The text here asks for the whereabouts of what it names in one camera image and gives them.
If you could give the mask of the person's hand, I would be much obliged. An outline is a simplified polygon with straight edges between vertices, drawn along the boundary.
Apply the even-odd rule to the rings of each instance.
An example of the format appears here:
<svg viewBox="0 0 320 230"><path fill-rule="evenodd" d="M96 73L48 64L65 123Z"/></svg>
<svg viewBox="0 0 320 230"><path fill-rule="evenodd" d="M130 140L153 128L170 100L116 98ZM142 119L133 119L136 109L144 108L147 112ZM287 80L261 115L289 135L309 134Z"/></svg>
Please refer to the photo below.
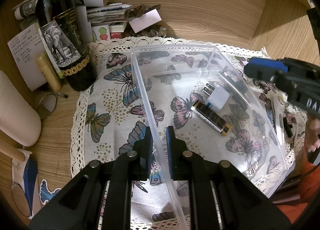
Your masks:
<svg viewBox="0 0 320 230"><path fill-rule="evenodd" d="M319 118L308 114L308 119L305 125L304 150L308 154L316 151L320 146L319 141L320 122Z"/></svg>

